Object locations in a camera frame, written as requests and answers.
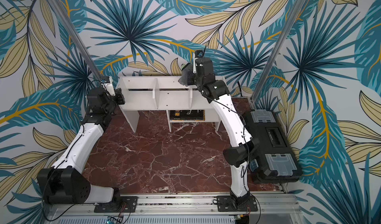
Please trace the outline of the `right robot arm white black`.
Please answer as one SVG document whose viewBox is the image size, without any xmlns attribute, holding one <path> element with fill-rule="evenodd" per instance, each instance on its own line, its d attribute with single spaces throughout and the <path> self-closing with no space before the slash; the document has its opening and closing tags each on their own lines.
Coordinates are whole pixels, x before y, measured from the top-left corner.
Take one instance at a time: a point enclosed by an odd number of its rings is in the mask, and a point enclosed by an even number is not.
<svg viewBox="0 0 381 224">
<path fill-rule="evenodd" d="M 247 171 L 254 143 L 251 134 L 245 128 L 244 119 L 234 107 L 226 83 L 216 79 L 213 63 L 208 57 L 196 57 L 188 63 L 182 69 L 179 83 L 185 86 L 196 86 L 221 119 L 230 140 L 230 147 L 223 151 L 231 167 L 230 197 L 235 209 L 246 205 L 251 196 Z"/>
</svg>

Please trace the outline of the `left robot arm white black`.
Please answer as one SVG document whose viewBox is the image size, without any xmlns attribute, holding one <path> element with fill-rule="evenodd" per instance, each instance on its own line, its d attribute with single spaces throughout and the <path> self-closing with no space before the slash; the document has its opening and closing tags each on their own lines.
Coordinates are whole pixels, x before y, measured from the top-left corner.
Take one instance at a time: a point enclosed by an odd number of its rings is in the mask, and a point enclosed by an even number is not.
<svg viewBox="0 0 381 224">
<path fill-rule="evenodd" d="M 125 103 L 121 89 L 112 85 L 91 89 L 80 129 L 66 151 L 50 167 L 39 171 L 37 181 L 44 204 L 112 204 L 122 202 L 118 188 L 92 185 L 82 172 L 90 153 L 108 128 L 118 105 Z"/>
</svg>

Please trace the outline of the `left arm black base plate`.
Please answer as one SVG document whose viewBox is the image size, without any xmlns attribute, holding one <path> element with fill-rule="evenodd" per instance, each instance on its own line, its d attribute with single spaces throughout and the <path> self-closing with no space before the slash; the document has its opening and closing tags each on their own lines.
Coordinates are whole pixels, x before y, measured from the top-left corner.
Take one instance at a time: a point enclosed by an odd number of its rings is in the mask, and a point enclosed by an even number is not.
<svg viewBox="0 0 381 224">
<path fill-rule="evenodd" d="M 94 213 L 134 213 L 138 202 L 137 196 L 121 196 L 113 198 L 109 203 L 95 206 Z"/>
</svg>

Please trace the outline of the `grey and green microfibre cloth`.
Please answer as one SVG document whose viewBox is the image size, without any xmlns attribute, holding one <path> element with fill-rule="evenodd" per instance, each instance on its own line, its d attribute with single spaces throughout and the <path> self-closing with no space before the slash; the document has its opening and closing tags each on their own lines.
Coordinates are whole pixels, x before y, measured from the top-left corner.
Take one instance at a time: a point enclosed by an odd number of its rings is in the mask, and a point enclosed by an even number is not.
<svg viewBox="0 0 381 224">
<path fill-rule="evenodd" d="M 193 65 L 191 63 L 186 64 L 182 71 L 181 77 L 178 82 L 183 86 L 194 85 L 196 74 L 193 72 Z"/>
</svg>

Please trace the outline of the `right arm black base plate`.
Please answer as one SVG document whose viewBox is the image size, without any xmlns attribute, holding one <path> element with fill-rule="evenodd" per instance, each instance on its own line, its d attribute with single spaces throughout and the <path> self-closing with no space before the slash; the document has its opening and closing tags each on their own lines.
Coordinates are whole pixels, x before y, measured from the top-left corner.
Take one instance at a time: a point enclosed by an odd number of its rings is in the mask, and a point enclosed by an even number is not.
<svg viewBox="0 0 381 224">
<path fill-rule="evenodd" d="M 258 203 L 253 195 L 236 199 L 230 195 L 217 196 L 212 203 L 217 206 L 218 212 L 256 212 L 258 211 Z"/>
</svg>

